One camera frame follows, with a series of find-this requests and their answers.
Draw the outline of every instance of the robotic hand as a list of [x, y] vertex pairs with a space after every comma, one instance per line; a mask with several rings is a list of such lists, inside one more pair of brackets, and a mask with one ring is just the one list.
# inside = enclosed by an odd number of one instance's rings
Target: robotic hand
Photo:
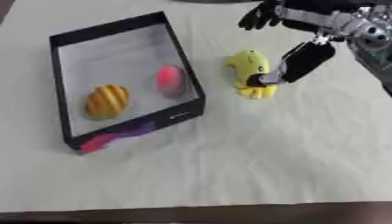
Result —
[[294, 82], [332, 58], [332, 42], [346, 41], [357, 60], [392, 94], [392, 0], [264, 0], [239, 23], [317, 33], [282, 58], [272, 73], [249, 77], [250, 87]]

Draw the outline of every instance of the pink ball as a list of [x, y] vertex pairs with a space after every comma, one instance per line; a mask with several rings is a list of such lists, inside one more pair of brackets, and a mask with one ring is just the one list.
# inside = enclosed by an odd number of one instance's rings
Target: pink ball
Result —
[[166, 97], [179, 97], [185, 89], [185, 73], [177, 66], [164, 66], [157, 74], [157, 88]]

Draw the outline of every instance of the dark floor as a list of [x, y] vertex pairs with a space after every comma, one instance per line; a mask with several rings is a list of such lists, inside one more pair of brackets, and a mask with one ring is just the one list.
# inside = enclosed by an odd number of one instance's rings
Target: dark floor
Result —
[[0, 0], [0, 23], [14, 2], [15, 0]]

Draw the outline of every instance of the black box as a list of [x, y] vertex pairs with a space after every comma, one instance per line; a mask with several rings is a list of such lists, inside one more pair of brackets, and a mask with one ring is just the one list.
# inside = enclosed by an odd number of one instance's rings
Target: black box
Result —
[[[50, 44], [63, 136], [81, 154], [204, 113], [203, 89], [163, 12], [52, 36]], [[185, 71], [188, 93], [181, 99], [165, 99], [155, 91], [154, 71], [164, 65]], [[130, 86], [131, 97], [132, 89], [138, 90], [138, 98], [132, 100], [136, 103], [124, 116], [106, 122], [83, 117], [81, 104], [88, 91], [101, 84], [124, 83]]]

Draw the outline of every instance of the yellow plush toy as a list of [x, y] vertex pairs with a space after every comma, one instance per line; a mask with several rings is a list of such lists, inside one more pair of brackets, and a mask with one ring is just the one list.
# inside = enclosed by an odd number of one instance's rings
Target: yellow plush toy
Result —
[[252, 99], [270, 98], [275, 95], [277, 86], [249, 87], [247, 81], [254, 74], [268, 74], [270, 64], [267, 59], [257, 51], [241, 51], [228, 57], [227, 64], [237, 71], [235, 88], [241, 95]]

